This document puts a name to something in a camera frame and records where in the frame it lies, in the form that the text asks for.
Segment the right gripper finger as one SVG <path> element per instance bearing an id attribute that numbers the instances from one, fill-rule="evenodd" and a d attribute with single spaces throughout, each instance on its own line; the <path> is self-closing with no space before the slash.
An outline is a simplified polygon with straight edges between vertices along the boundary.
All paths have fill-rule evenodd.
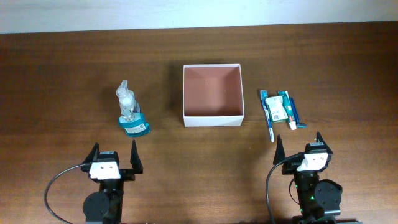
<path id="1" fill-rule="evenodd" d="M 281 139 L 280 135 L 278 135 L 277 136 L 277 146 L 276 146 L 276 150 L 275 150 L 273 164 L 277 165 L 278 163 L 280 163 L 283 160 L 285 160 L 285 158 L 286 158 L 286 156 L 285 156 L 285 151 L 284 151 L 284 146 L 283 146 L 283 143 L 282 143 L 282 139 Z"/>
<path id="2" fill-rule="evenodd" d="M 323 146 L 324 149 L 326 149 L 327 152 L 331 152 L 330 147 L 327 145 L 323 137 L 321 136 L 320 132 L 316 133 L 316 142 L 320 145 Z"/>

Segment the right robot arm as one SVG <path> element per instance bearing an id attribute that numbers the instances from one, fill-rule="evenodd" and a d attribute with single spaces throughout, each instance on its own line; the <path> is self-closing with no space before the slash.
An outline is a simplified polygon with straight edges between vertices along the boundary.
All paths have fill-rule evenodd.
<path id="1" fill-rule="evenodd" d="M 292 217 L 291 223 L 348 224 L 360 222 L 356 219 L 337 219 L 337 216 L 341 214 L 340 203 L 343 188 L 330 179 L 320 179 L 319 173 L 328 167 L 332 155 L 333 151 L 319 132 L 316 133 L 314 143 L 308 143 L 303 152 L 289 157 L 285 155 L 281 137 L 277 137 L 273 167 L 266 179 L 266 204 L 272 223 L 275 223 L 275 218 L 269 200 L 269 181 L 272 173 L 279 166 L 282 166 L 282 174 L 294 177 L 290 183 L 295 185 L 297 191 L 297 203 L 301 214 Z"/>

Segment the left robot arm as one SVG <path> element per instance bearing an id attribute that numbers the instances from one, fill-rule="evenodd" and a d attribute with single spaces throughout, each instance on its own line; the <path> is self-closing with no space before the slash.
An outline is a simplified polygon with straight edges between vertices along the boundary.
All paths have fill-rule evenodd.
<path id="1" fill-rule="evenodd" d="M 137 174 L 143 173 L 135 141 L 131 146 L 130 164 L 131 168 L 120 169 L 116 151 L 101 152 L 98 143 L 93 146 L 81 171 L 99 184 L 99 191 L 89 194 L 83 202 L 86 223 L 121 223 L 124 183 L 134 181 Z"/>

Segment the green white soap bar pack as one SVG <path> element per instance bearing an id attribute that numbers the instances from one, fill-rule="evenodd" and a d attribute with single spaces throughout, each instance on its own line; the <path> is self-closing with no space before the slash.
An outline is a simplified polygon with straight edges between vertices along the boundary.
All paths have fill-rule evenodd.
<path id="1" fill-rule="evenodd" d="M 281 96 L 266 98 L 266 105 L 273 123 L 287 121 L 288 115 L 284 109 L 283 98 Z"/>

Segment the green toothpaste tube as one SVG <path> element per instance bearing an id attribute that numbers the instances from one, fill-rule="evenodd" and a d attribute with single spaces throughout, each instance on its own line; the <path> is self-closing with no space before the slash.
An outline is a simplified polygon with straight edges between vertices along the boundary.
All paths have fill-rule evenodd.
<path id="1" fill-rule="evenodd" d="M 278 91 L 278 95 L 282 97 L 282 105 L 288 116 L 288 124 L 291 130 L 297 129 L 296 119 L 292 110 L 292 105 L 290 103 L 289 93 L 288 91 Z"/>

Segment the blue disposable razor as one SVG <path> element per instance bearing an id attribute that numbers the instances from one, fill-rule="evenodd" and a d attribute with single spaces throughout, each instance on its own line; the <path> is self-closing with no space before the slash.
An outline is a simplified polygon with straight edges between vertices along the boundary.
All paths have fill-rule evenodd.
<path id="1" fill-rule="evenodd" d="M 300 128 L 300 129 L 307 128 L 308 127 L 307 124 L 300 122 L 300 117 L 299 117 L 299 114 L 298 114 L 297 107 L 295 105 L 294 99 L 292 97 L 290 97 L 289 100 L 290 100 L 290 104 L 292 106 L 293 114 L 295 116 L 296 127 Z"/>

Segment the blue white toothbrush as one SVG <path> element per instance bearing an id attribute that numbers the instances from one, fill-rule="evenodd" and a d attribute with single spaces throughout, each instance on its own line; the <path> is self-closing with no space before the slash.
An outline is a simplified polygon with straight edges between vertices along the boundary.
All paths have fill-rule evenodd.
<path id="1" fill-rule="evenodd" d="M 268 110 L 267 105 L 266 105 L 267 96 L 268 96 L 268 94 L 267 94 L 266 90 L 260 90 L 260 98 L 261 98 L 263 110 L 264 110 L 265 115 L 266 115 L 266 120 L 267 120 L 269 135 L 270 135 L 270 140 L 271 140 L 271 142 L 274 142 L 274 132 L 273 132 L 273 128 L 272 128 L 271 117 L 269 115 L 269 110 Z"/>

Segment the teal mouthwash bottle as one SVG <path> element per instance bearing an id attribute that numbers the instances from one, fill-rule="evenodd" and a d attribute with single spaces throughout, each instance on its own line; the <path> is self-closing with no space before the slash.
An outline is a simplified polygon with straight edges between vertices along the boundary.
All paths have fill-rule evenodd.
<path id="1" fill-rule="evenodd" d="M 146 122 L 143 113 L 133 113 L 134 118 L 127 121 L 123 116 L 119 117 L 118 124 L 124 129 L 126 135 L 130 137 L 139 137 L 150 133 L 149 123 Z"/>

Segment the pink cardboard box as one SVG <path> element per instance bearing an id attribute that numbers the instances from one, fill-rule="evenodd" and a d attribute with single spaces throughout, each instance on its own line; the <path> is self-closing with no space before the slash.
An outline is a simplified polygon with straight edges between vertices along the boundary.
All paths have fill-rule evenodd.
<path id="1" fill-rule="evenodd" d="M 184 126 L 240 126 L 244 96 L 239 64 L 183 66 Z"/>

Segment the clear pump soap bottle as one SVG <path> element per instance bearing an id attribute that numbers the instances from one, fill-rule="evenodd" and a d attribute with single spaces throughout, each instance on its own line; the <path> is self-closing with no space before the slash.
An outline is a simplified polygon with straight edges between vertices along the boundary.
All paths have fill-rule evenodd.
<path id="1" fill-rule="evenodd" d="M 135 94 L 132 90 L 128 89 L 128 81 L 123 80 L 116 90 L 116 95 L 119 100 L 121 109 L 121 116 L 126 121 L 132 121 L 135 113 L 140 113 L 141 108 L 136 100 Z"/>

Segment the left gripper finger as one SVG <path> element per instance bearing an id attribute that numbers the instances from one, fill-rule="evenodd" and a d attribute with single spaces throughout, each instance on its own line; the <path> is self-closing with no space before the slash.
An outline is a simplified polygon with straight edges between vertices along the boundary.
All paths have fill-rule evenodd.
<path id="1" fill-rule="evenodd" d="M 136 141 L 132 140 L 130 163 L 133 170 L 142 170 L 142 162 L 138 155 Z"/>
<path id="2" fill-rule="evenodd" d="M 83 160 L 83 164 L 90 164 L 97 159 L 98 154 L 99 154 L 99 146 L 100 145 L 97 142 L 94 144 L 90 153 Z"/>

